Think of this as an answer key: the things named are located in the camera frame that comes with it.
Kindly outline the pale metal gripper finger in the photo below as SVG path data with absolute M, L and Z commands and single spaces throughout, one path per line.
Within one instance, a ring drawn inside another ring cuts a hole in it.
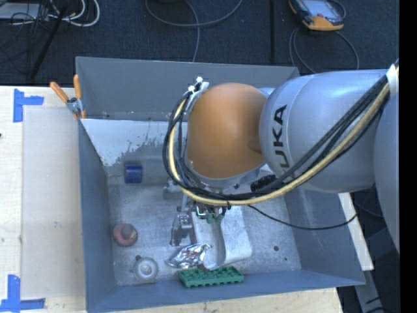
M 182 194 L 182 190 L 176 184 L 176 182 L 174 182 L 174 180 L 172 179 L 168 179 L 162 189 L 163 199 L 179 198 L 181 194 Z
M 193 234 L 193 222 L 191 212 L 179 212 L 174 218 L 172 227 L 171 227 L 171 246 L 180 246 L 186 241 L 192 240 Z

